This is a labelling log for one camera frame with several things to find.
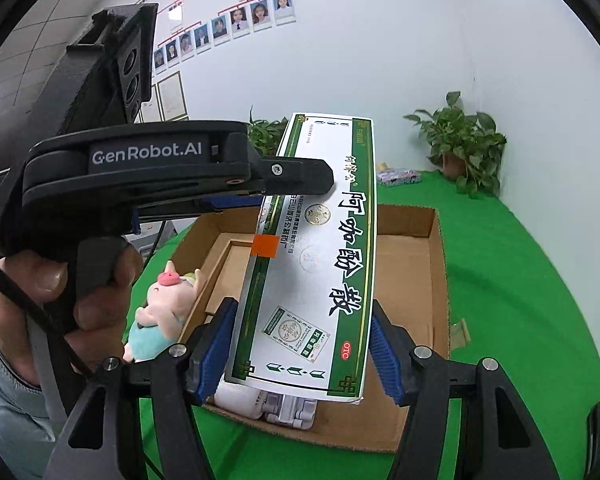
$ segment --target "red oval logo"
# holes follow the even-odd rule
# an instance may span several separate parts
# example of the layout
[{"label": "red oval logo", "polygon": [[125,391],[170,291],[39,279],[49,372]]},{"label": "red oval logo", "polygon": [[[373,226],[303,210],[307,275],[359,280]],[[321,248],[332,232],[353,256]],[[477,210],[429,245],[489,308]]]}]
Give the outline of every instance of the red oval logo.
[{"label": "red oval logo", "polygon": [[347,360],[349,359],[349,356],[351,355],[351,343],[349,341],[345,341],[342,344],[342,349],[340,350],[340,356],[342,357],[343,360]]}]

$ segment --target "potted plant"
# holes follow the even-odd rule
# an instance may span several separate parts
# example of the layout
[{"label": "potted plant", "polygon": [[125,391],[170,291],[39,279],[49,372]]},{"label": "potted plant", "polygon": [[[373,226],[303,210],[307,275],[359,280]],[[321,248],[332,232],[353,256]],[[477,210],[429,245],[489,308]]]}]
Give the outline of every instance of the potted plant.
[{"label": "potted plant", "polygon": [[498,195],[498,172],[507,139],[496,132],[496,123],[489,114],[465,115],[459,98],[460,92],[449,92],[445,108],[432,114],[419,109],[404,118],[420,125],[420,135],[431,146],[429,160],[442,167],[442,173],[455,181],[458,191],[473,197],[483,188]]},{"label": "potted plant", "polygon": [[260,150],[262,155],[275,155],[285,133],[288,119],[284,117],[280,121],[269,122],[264,119],[253,119],[253,107],[249,111],[248,135],[252,145]]}]

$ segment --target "silver bolt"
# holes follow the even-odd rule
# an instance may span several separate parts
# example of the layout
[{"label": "silver bolt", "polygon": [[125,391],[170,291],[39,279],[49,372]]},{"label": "silver bolt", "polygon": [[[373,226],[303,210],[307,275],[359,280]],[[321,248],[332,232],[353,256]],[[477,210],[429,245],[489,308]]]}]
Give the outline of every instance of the silver bolt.
[{"label": "silver bolt", "polygon": [[186,354],[187,352],[187,347],[181,344],[175,344],[175,345],[171,345],[171,347],[169,348],[169,355],[171,357],[180,357],[183,356],[184,354]]},{"label": "silver bolt", "polygon": [[498,369],[498,362],[496,361],[496,359],[487,357],[486,359],[482,360],[482,366],[487,368],[487,370],[489,370],[490,372],[493,372],[494,370]]},{"label": "silver bolt", "polygon": [[416,346],[416,349],[413,351],[413,353],[416,354],[416,356],[420,359],[429,359],[433,354],[431,348],[428,346]]},{"label": "silver bolt", "polygon": [[102,367],[107,372],[115,370],[119,366],[120,366],[120,359],[118,359],[117,357],[107,357],[106,359],[104,359],[104,361],[102,363]]}]

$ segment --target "orange square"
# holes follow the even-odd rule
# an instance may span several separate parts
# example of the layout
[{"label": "orange square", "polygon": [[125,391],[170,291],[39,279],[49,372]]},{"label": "orange square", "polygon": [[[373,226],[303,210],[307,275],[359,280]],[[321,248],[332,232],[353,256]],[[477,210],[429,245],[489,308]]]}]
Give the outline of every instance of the orange square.
[{"label": "orange square", "polygon": [[252,256],[262,256],[263,258],[275,258],[280,237],[276,235],[255,235],[253,245],[251,246]]}]

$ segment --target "green tablecloth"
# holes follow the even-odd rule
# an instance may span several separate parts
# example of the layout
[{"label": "green tablecloth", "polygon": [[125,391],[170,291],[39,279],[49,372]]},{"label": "green tablecloth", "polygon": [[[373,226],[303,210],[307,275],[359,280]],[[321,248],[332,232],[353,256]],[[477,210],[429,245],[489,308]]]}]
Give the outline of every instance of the green tablecloth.
[{"label": "green tablecloth", "polygon": [[[451,321],[465,318],[472,338],[452,358],[496,358],[535,418],[562,480],[581,480],[587,415],[600,401],[600,359],[577,305],[540,247],[499,200],[470,200],[438,174],[424,174],[420,184],[381,188],[378,200],[439,211]],[[184,234],[154,256],[136,283],[130,322]],[[302,444],[204,409],[195,413],[218,480],[384,479],[393,459]],[[453,401],[440,480],[453,478],[458,421],[459,403]],[[147,453],[158,462],[148,401],[142,404],[142,428]]]}]

